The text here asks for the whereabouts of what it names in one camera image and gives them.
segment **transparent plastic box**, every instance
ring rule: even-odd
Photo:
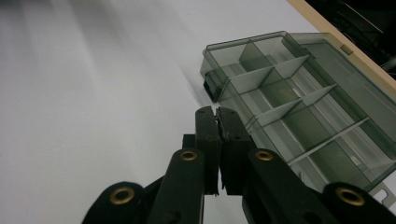
[[[369,191],[396,167],[396,104],[327,35],[278,32],[209,45],[205,89],[308,187],[343,181]]]

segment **black object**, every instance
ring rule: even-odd
[[[83,220],[91,223],[203,223],[204,195],[217,195],[219,168],[229,195],[243,196],[248,223],[396,223],[365,191],[344,183],[323,194],[304,185],[275,152],[256,148],[238,114],[210,106],[195,113],[165,176],[144,189],[120,182],[107,188]]]

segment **white table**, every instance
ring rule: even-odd
[[[316,31],[286,0],[2,1],[0,223],[80,223],[164,175],[213,105],[205,46],[282,30]],[[205,223],[247,223],[241,198],[206,196]]]

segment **brass screw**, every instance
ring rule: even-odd
[[[365,204],[364,198],[353,189],[338,188],[335,190],[335,193],[345,203],[355,206],[362,206]]]
[[[274,155],[266,151],[258,151],[256,152],[256,158],[261,161],[271,161]]]
[[[180,158],[183,161],[193,161],[197,159],[198,155],[193,151],[184,151],[180,154]]]
[[[121,187],[115,189],[110,195],[110,202],[116,205],[128,203],[134,197],[134,190],[129,187]]]

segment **plastic organizer box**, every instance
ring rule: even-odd
[[[395,170],[396,104],[328,35],[278,32],[209,45],[204,86],[308,187],[343,181],[369,191]]]

